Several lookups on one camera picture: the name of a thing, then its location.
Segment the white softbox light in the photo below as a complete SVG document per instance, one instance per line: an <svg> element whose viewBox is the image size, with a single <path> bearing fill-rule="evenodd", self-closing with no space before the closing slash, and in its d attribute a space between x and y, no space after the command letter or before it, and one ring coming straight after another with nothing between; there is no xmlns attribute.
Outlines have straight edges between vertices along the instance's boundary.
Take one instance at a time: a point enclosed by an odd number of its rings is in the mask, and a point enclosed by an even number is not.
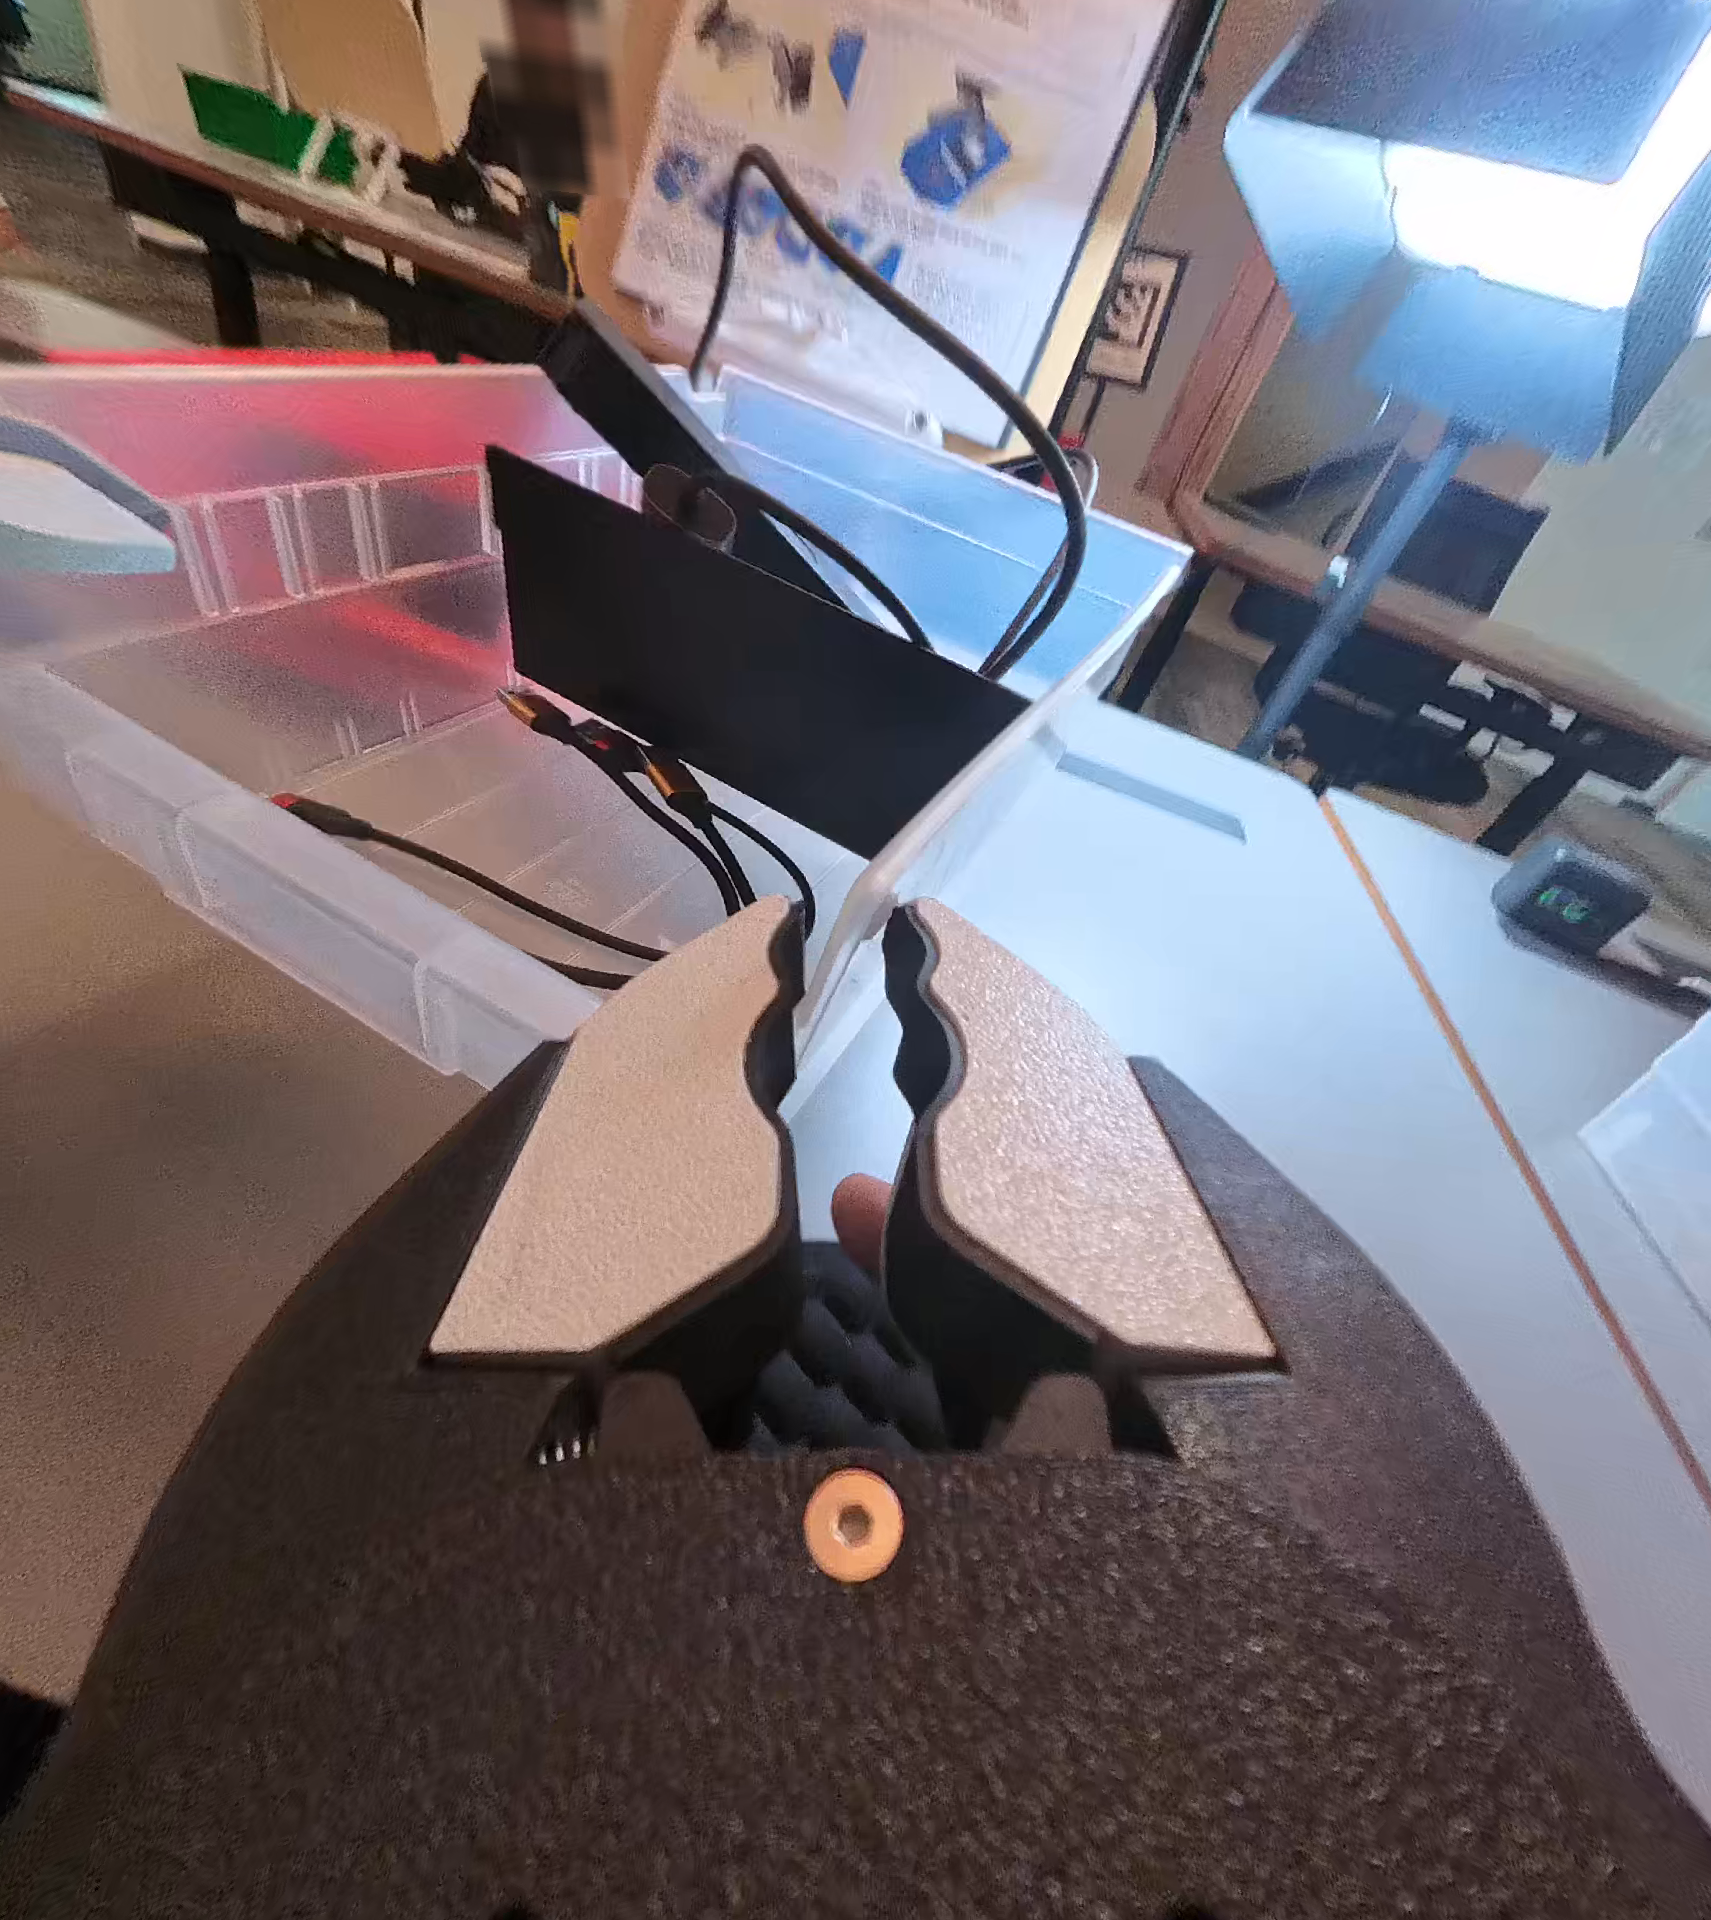
<svg viewBox="0 0 1711 1920"><path fill-rule="evenodd" d="M1327 4L1223 158L1302 337L1486 444L1588 464L1711 337L1711 4Z"/></svg>

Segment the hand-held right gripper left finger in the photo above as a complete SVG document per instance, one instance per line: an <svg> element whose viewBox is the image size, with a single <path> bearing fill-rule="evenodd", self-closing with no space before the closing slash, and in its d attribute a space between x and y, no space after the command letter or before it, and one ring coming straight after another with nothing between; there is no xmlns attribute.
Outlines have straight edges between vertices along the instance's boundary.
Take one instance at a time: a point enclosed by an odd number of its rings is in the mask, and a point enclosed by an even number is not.
<svg viewBox="0 0 1711 1920"><path fill-rule="evenodd" d="M586 1017L541 1082L430 1358L602 1369L706 1310L741 1332L698 1350L758 1369L785 1328L796 1252L804 916L769 896L678 948Z"/></svg>

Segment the green bin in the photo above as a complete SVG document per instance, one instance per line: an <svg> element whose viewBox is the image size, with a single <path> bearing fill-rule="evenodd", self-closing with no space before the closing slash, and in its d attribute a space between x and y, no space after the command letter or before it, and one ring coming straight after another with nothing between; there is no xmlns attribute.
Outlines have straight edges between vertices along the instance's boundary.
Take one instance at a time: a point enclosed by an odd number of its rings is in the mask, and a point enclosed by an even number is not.
<svg viewBox="0 0 1711 1920"><path fill-rule="evenodd" d="M282 108L273 94L185 68L197 136L302 182L353 190L364 161L353 130L326 113Z"/></svg>

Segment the clear plastic bin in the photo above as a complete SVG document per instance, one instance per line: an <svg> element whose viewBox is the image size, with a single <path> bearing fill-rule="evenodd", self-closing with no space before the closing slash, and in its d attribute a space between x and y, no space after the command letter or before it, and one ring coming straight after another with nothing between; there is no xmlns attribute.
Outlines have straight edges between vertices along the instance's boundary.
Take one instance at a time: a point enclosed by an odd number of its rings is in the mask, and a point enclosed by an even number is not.
<svg viewBox="0 0 1711 1920"><path fill-rule="evenodd" d="M1050 497L748 372L694 410L752 485L825 525L973 666L1061 534ZM493 1088L593 1008L549 957L616 972L418 862L273 822L306 792L461 858L593 928L676 948L716 882L613 788L538 744L513 682L486 445L558 477L562 508L637 514L644 481L537 368L0 366L39 422L159 500L172 573L0 577L0 768L181 909L430 1069ZM1067 754L1190 553L1095 513L1077 593L1013 673L1013 744L965 749L881 858L697 764L818 896L798 1012L800 1108L882 994L901 896L961 880L1022 790Z"/></svg>

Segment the long wooden table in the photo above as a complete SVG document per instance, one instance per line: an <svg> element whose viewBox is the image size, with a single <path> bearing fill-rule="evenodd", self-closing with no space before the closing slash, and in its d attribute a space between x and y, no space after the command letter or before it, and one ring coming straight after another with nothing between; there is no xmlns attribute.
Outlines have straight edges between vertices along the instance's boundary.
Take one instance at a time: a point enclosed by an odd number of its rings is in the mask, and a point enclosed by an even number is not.
<svg viewBox="0 0 1711 1920"><path fill-rule="evenodd" d="M297 238L326 236L368 248L377 262L409 262L414 278L389 282L389 294L405 298L461 285L476 305L493 301L546 325L570 310L566 294L532 278L517 248L489 236L469 238L433 209L377 205L348 186L302 178L207 138L144 128L72 90L8 80L5 100L41 126L88 138L116 205L197 236L212 258L256 262L338 285L342 269L365 268L364 257L316 262L300 252L297 264L281 258Z"/></svg>

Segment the black usb hub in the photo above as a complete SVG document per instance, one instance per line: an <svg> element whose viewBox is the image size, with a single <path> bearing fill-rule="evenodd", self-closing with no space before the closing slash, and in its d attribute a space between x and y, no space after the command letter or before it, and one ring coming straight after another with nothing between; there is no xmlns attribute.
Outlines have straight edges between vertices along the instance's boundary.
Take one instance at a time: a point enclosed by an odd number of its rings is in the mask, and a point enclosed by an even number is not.
<svg viewBox="0 0 1711 1920"><path fill-rule="evenodd" d="M818 572L804 548L766 509L748 502L748 469L710 426L685 385L676 385L636 349L606 310L576 301L558 322L541 372L554 392L610 445L630 469L649 477L673 468L722 494L736 514L734 558L790 582L842 612L853 604Z"/></svg>

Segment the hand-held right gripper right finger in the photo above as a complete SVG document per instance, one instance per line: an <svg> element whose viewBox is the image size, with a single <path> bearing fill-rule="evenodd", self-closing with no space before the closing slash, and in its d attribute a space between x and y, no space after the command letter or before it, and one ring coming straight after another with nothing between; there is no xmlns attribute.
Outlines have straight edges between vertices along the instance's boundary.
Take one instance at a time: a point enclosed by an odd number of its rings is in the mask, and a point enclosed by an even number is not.
<svg viewBox="0 0 1711 1920"><path fill-rule="evenodd" d="M893 913L885 993L911 1129L882 1285L945 1405L1018 1405L1046 1377L1122 1405L1281 1373L1145 1080L1079 1004L937 898Z"/></svg>

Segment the grey metal pole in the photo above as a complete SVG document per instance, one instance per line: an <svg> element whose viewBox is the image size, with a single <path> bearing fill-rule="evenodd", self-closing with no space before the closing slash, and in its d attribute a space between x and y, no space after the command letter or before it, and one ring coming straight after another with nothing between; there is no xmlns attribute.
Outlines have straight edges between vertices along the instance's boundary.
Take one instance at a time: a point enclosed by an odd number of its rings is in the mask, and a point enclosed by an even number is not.
<svg viewBox="0 0 1711 1920"><path fill-rule="evenodd" d="M1334 664L1337 654L1366 625L1374 597L1395 573L1395 564L1483 440L1486 434L1475 422L1464 416L1446 418L1434 450L1418 464L1374 540L1363 544L1359 554L1349 558L1342 585L1323 594L1314 628L1289 654L1282 666L1267 664L1255 678L1265 705L1234 749L1241 758L1261 764L1273 754L1302 701L1311 693L1327 664Z"/></svg>

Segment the grey charger with green display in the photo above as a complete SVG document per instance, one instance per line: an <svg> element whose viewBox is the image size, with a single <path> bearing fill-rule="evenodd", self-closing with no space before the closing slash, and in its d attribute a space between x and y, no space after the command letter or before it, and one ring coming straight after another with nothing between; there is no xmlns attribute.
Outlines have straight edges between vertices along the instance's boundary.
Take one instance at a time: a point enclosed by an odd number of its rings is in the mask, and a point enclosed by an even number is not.
<svg viewBox="0 0 1711 1920"><path fill-rule="evenodd" d="M1540 841L1496 880L1496 917L1567 957L1603 953L1651 913L1656 892L1634 869L1575 841Z"/></svg>

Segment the cardboard box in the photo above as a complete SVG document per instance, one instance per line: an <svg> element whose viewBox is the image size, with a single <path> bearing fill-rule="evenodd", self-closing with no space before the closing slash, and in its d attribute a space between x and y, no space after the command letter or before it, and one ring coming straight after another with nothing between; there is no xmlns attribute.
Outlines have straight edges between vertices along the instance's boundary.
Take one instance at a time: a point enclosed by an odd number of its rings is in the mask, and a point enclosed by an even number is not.
<svg viewBox="0 0 1711 1920"><path fill-rule="evenodd" d="M466 128L500 4L256 4L268 57L302 110L330 113L440 158Z"/></svg>

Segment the wooden office table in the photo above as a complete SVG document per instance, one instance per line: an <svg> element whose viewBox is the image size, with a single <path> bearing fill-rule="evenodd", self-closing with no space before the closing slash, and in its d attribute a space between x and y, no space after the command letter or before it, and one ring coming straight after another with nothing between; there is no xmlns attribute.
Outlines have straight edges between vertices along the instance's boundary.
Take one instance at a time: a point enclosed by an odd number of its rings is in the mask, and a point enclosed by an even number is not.
<svg viewBox="0 0 1711 1920"><path fill-rule="evenodd" d="M1145 698L1219 577L1267 594L1286 613L1261 628L1273 657L1306 660L1311 617L1330 597L1330 553L1261 529L1205 500L1179 494L1173 520L1194 561L1155 644L1129 681ZM1676 766L1711 770L1711 729L1620 674L1560 654L1491 613L1389 580L1358 636L1317 666L1282 720L1282 754L1310 764L1323 790L1391 788L1415 801L1486 801L1488 768L1475 744L1514 744L1546 761L1478 842L1518 853L1587 778L1651 792Z"/></svg>

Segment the black framed sign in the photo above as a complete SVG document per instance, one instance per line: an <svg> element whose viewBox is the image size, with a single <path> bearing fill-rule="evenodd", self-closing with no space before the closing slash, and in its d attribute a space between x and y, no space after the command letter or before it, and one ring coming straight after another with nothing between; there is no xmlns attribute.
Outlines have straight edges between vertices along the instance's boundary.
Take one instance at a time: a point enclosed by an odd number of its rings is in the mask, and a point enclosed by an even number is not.
<svg viewBox="0 0 1711 1920"><path fill-rule="evenodd" d="M1130 248L1118 262L1083 362L1086 378L1135 392L1150 386L1190 258L1187 252Z"/></svg>

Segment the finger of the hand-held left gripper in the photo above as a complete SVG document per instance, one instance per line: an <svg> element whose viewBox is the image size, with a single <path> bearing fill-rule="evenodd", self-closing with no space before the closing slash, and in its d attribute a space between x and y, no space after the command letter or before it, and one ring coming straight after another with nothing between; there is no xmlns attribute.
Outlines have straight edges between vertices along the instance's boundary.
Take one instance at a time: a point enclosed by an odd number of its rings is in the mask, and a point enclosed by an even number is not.
<svg viewBox="0 0 1711 1920"><path fill-rule="evenodd" d="M0 413L0 573L175 569L172 513L153 494L51 426Z"/></svg>

